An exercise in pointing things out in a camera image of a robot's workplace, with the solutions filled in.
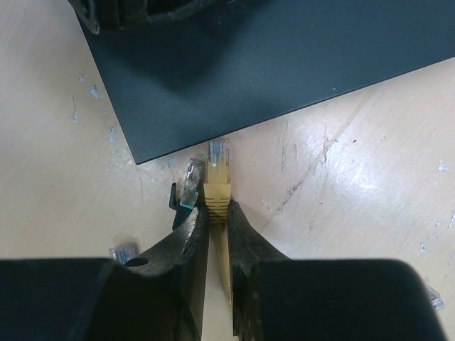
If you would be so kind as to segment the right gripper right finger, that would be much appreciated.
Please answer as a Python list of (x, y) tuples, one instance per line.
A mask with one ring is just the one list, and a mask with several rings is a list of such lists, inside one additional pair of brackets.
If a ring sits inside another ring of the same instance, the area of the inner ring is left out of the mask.
[(231, 202), (233, 333), (239, 340), (445, 340), (418, 273), (396, 259), (290, 259)]

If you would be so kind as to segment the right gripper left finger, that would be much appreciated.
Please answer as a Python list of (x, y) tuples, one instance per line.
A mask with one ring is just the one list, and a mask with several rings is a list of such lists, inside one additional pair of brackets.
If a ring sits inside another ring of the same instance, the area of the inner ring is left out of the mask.
[(202, 206), (125, 264), (2, 260), (1, 339), (199, 340), (207, 259)]

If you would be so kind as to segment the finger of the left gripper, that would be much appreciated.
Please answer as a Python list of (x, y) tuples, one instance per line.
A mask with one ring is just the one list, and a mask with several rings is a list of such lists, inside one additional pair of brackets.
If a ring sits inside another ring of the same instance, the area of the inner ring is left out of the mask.
[(94, 34), (176, 21), (199, 11), (198, 1), (74, 0), (70, 5)]

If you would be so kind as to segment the small black network switch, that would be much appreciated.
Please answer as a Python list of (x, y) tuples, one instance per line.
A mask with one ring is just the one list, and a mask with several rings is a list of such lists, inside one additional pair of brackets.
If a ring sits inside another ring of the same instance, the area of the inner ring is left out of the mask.
[(94, 34), (144, 163), (454, 56), (453, 1), (198, 1), (176, 21)]

